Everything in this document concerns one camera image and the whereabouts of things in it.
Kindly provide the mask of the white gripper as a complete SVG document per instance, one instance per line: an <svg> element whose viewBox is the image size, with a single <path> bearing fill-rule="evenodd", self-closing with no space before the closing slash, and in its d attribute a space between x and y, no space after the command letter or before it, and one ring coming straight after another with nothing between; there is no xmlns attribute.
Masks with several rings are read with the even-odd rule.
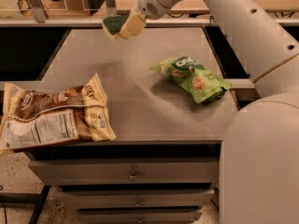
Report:
<svg viewBox="0 0 299 224"><path fill-rule="evenodd" d="M167 14L173 6L183 0L137 0L136 9L141 17L132 14L121 27L119 36L128 39L139 35L146 26L146 20L158 20Z"/></svg>

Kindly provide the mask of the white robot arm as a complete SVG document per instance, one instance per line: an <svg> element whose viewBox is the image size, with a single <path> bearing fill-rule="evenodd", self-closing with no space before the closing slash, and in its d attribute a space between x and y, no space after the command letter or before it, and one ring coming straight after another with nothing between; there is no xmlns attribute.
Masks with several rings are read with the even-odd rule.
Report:
<svg viewBox="0 0 299 224"><path fill-rule="evenodd" d="M158 20L182 0L137 0ZM253 0L204 0L259 99L222 138L220 224L299 224L299 43Z"/></svg>

